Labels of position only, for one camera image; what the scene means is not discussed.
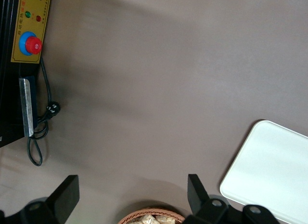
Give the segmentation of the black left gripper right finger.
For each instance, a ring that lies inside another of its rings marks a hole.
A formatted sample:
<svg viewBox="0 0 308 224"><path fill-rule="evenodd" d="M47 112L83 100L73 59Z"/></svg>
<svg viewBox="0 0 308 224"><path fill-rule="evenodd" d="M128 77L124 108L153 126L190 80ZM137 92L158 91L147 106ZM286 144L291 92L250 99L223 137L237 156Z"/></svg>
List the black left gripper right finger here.
<svg viewBox="0 0 308 224"><path fill-rule="evenodd" d="M229 224L229 204L221 196L210 196L196 174L188 175L187 198L192 214L186 224Z"/></svg>

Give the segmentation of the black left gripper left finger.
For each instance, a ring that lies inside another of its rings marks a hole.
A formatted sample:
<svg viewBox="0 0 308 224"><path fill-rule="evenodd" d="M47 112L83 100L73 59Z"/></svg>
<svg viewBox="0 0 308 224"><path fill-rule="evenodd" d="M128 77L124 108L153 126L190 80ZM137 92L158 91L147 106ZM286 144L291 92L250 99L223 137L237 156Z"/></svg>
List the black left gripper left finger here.
<svg viewBox="0 0 308 224"><path fill-rule="evenodd" d="M79 202L79 177L69 175L45 199L27 204L21 211L23 224L64 224Z"/></svg>

